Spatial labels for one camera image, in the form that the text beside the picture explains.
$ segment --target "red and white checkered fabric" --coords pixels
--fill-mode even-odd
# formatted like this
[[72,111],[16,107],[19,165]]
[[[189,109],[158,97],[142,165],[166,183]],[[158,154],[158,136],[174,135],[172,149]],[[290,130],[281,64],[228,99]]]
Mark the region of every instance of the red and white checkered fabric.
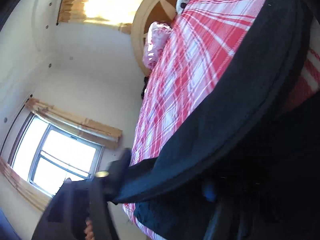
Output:
[[[152,71],[135,131],[131,164],[157,157],[168,139],[209,95],[265,0],[190,0]],[[151,239],[163,239],[124,210]]]

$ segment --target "window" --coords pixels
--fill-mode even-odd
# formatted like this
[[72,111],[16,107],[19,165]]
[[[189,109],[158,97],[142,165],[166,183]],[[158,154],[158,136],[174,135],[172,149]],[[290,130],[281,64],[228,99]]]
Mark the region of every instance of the window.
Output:
[[34,116],[15,154],[12,168],[24,180],[55,195],[63,182],[95,173],[103,147],[69,134]]

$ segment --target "round headboard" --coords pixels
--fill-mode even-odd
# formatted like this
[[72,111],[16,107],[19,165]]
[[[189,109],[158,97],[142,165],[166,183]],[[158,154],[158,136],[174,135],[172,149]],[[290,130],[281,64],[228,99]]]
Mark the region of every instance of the round headboard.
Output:
[[145,76],[150,74],[142,63],[144,41],[153,22],[164,22],[170,25],[176,15],[177,0],[143,0],[139,6],[131,28],[133,52]]

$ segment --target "pink pillow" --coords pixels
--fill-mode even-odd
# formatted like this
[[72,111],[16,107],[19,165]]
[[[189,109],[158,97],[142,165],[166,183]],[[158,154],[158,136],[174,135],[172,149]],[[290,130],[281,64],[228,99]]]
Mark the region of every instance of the pink pillow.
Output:
[[142,62],[146,68],[153,70],[171,32],[172,29],[166,24],[153,22],[150,25],[142,57]]

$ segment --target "gold button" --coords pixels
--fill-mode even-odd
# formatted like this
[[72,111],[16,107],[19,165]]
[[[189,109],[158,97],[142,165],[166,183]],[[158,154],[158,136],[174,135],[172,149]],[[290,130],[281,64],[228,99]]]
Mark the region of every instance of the gold button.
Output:
[[95,176],[98,177],[98,178],[103,178],[103,177],[106,177],[109,175],[109,172],[107,171],[98,171]]

